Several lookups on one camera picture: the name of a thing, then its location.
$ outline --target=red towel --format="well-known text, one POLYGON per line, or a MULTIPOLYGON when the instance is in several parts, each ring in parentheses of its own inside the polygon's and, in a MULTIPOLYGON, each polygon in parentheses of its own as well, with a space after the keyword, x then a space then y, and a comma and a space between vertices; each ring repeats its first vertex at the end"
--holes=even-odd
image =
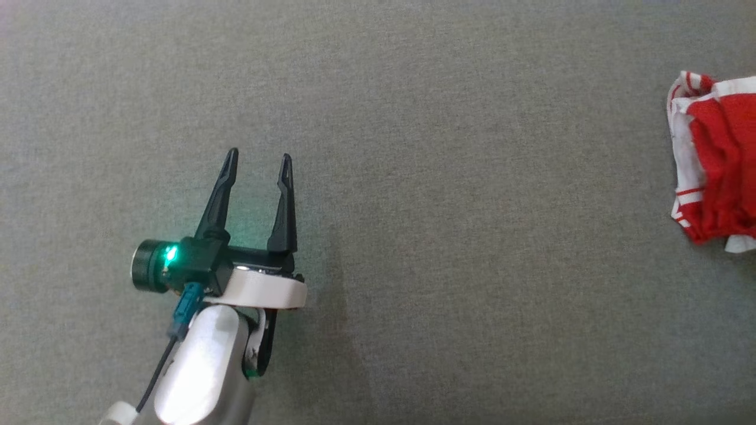
POLYGON ((756 247, 756 77, 714 82, 682 72, 668 119, 677 163, 672 217, 697 244, 738 235, 730 252, 756 247))

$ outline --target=black cable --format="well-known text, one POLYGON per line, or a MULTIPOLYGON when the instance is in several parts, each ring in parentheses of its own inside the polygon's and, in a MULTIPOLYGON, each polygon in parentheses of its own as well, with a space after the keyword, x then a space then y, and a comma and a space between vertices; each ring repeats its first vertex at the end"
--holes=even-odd
POLYGON ((173 351, 173 346, 176 345, 176 341, 178 341, 177 336, 171 337, 171 340, 168 341, 166 351, 163 352, 163 357, 160 358, 160 361, 157 364, 157 368, 155 368, 155 373, 152 374, 150 385, 147 386, 147 391, 144 392, 142 400, 137 405, 137 413, 140 413, 144 405, 147 404, 147 400, 150 398, 150 393, 152 393, 152 389, 155 387, 155 383, 157 383, 157 378, 160 377, 160 371, 163 370, 163 366, 165 366, 166 361, 168 360, 168 356, 171 354, 171 351, 173 351))

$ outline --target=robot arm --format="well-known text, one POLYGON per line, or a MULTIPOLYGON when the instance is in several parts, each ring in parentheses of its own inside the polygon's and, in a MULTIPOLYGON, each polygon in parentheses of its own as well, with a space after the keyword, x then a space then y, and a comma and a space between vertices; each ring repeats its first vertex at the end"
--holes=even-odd
POLYGON ((132 262, 134 285, 153 292, 173 289, 182 297, 169 328, 172 343, 156 371, 162 371, 163 378, 152 391, 152 402, 145 411, 117 402, 100 425, 244 425, 249 421, 254 398, 251 380, 267 368, 277 310, 303 307, 307 287, 301 275, 293 276, 296 219, 288 155, 281 165, 281 197, 268 250, 228 246, 231 237, 224 226, 237 156, 236 149, 228 153, 194 237, 179 244, 146 240, 137 248, 132 262), (200 295, 190 296, 195 288, 201 288, 200 295), (176 340, 183 341, 163 371, 176 340))

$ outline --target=gray fabric surface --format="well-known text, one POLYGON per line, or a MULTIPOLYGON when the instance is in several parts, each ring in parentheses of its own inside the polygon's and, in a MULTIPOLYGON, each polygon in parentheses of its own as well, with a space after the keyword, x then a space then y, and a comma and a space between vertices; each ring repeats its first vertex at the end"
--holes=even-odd
POLYGON ((295 163, 306 309, 253 423, 753 423, 753 254, 669 218, 682 69, 756 2, 0 2, 0 422, 136 403, 175 296, 148 237, 264 246, 295 163))

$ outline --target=black cylindrical sensor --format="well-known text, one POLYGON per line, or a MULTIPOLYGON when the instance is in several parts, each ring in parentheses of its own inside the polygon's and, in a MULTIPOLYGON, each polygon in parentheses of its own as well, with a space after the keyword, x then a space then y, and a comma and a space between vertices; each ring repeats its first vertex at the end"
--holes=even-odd
POLYGON ((175 257, 174 243, 147 239, 139 244, 132 259, 134 286, 138 290, 165 293, 168 290, 168 279, 164 271, 175 257))

